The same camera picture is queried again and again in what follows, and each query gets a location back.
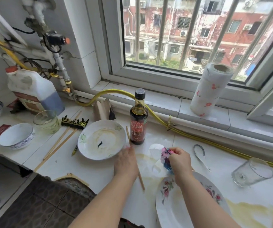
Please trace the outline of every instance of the clear glass cup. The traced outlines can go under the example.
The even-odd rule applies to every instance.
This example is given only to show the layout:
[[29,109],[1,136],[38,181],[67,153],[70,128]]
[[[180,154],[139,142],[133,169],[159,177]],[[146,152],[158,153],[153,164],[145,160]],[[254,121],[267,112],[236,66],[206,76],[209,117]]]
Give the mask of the clear glass cup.
[[232,172],[232,180],[245,187],[273,177],[271,167],[259,158],[252,157]]
[[44,110],[38,113],[34,117],[33,123],[50,134],[56,133],[61,127],[56,111],[54,110]]

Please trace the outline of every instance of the paper towel tube hole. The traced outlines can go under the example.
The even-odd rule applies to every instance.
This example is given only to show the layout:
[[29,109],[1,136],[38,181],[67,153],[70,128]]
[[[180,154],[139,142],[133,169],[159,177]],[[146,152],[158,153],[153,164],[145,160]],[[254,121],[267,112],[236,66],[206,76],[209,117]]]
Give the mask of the paper towel tube hole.
[[228,72],[230,70],[227,66],[219,65],[219,64],[215,64],[213,67],[216,70],[221,71],[221,72]]

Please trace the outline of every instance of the person's left hand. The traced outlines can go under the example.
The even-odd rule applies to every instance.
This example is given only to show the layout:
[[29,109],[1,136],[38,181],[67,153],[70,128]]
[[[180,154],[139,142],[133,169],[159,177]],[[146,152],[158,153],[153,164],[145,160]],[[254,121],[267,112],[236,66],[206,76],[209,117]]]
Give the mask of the person's left hand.
[[136,180],[139,173],[139,168],[136,162],[134,148],[123,148],[119,153],[114,163],[114,176],[128,176],[133,181]]

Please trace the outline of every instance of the bottle label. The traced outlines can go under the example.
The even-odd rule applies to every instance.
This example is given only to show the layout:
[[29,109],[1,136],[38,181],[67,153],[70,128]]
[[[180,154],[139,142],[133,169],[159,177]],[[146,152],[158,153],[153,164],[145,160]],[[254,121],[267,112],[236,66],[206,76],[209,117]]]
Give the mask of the bottle label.
[[35,114],[45,110],[37,97],[19,92],[13,93],[18,97],[18,99],[27,109],[34,112]]
[[131,140],[139,142],[145,139],[146,121],[131,121]]

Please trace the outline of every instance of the spoon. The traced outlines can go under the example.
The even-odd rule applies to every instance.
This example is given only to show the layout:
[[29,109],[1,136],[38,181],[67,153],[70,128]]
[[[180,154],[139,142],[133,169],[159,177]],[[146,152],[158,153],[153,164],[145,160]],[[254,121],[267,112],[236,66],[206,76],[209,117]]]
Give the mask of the spoon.
[[[200,147],[201,150],[202,150],[202,152],[199,151],[199,149],[197,149],[198,151],[196,151],[196,149],[195,149],[196,146]],[[200,146],[200,145],[198,145],[198,144],[195,144],[195,145],[194,145],[194,153],[195,153],[195,156],[197,156],[197,158],[198,158],[198,159],[203,163],[203,165],[208,169],[208,171],[211,172],[211,169],[207,166],[206,161],[204,161],[204,159],[205,159],[205,151],[204,151],[203,147]]]

